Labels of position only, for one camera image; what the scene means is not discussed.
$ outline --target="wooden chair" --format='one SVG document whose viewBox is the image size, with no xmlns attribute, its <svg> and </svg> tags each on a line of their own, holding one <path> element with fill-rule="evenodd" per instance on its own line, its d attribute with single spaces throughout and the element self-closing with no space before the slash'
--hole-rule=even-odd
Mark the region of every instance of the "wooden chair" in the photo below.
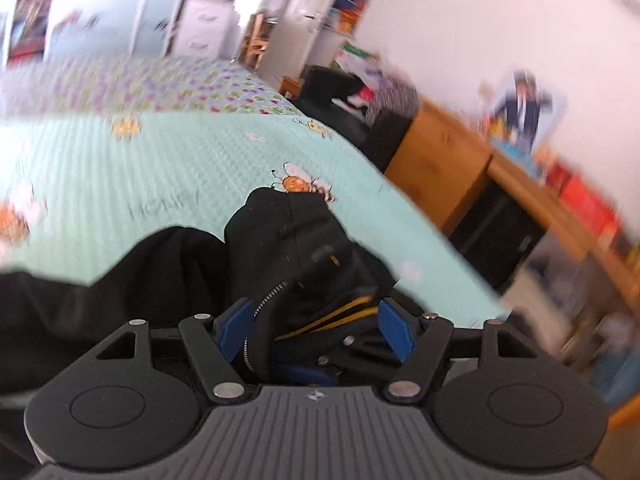
<svg viewBox="0 0 640 480">
<path fill-rule="evenodd" d="M 240 56 L 242 64 L 251 67 L 251 60 L 256 56 L 255 65 L 252 68 L 258 68 L 267 47 L 269 46 L 269 38 L 265 35 L 264 12 L 254 14 L 249 20 L 247 26 L 247 35 L 244 37 L 242 47 L 240 48 Z"/>
</svg>

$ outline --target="bed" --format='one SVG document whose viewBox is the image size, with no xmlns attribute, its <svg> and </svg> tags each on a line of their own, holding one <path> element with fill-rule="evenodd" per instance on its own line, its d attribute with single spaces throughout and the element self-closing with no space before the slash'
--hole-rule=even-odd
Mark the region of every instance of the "bed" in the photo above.
<svg viewBox="0 0 640 480">
<path fill-rule="evenodd" d="M 77 60 L 1 81 L 0 201 L 4 193 L 30 219 L 28 236 L 0 251 L 4 270 L 89 283 L 161 228 L 222 238 L 251 190 L 286 191 L 294 177 L 325 195 L 348 234 L 425 309 L 466 327 L 503 313 L 358 150 L 239 66 Z"/>
</svg>

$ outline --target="metal screw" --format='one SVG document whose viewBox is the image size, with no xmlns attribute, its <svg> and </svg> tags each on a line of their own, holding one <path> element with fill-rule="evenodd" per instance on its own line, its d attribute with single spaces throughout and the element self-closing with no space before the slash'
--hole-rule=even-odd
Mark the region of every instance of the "metal screw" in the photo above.
<svg viewBox="0 0 640 480">
<path fill-rule="evenodd" d="M 244 386 L 238 383 L 220 383 L 213 388 L 213 394 L 220 399 L 237 399 L 244 394 Z"/>
<path fill-rule="evenodd" d="M 420 393 L 420 386 L 413 381 L 396 381 L 389 385 L 389 393 L 394 397 L 407 399 Z"/>
</svg>

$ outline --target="poster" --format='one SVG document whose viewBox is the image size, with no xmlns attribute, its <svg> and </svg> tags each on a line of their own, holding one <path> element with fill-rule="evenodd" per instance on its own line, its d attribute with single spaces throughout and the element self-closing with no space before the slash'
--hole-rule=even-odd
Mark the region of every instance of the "poster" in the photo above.
<svg viewBox="0 0 640 480">
<path fill-rule="evenodd" d="M 145 1 L 53 0 L 47 58 L 128 54 Z"/>
<path fill-rule="evenodd" d="M 565 95 L 529 70 L 514 70 L 494 94 L 485 119 L 491 143 L 530 173 L 567 106 Z"/>
<path fill-rule="evenodd" d="M 8 63 L 42 60 L 51 0 L 17 0 L 10 28 Z"/>
</svg>

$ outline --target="black cushion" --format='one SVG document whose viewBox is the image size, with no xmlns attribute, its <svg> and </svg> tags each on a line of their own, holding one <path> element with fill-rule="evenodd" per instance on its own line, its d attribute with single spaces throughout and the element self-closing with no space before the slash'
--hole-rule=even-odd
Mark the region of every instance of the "black cushion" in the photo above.
<svg viewBox="0 0 640 480">
<path fill-rule="evenodd" d="M 333 103 L 298 99 L 295 104 L 303 114 L 334 129 L 354 146 L 361 146 L 370 133 L 365 123 Z"/>
</svg>

